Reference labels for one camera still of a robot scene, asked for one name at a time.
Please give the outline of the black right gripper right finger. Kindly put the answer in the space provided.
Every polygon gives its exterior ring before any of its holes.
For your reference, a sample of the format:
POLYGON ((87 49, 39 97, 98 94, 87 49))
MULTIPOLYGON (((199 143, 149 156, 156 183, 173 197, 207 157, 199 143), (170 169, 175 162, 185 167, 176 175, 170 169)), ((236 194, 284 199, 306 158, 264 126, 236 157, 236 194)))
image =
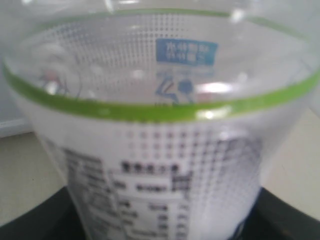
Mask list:
POLYGON ((318 240, 320 221, 263 188, 234 240, 318 240))

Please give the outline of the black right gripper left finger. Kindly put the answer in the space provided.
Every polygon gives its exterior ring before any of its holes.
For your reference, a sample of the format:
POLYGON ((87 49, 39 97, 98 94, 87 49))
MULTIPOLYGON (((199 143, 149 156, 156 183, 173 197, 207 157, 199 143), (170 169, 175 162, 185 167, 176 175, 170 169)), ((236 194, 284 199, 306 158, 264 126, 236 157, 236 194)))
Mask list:
POLYGON ((66 187, 0 227, 2 240, 85 240, 86 234, 66 187))

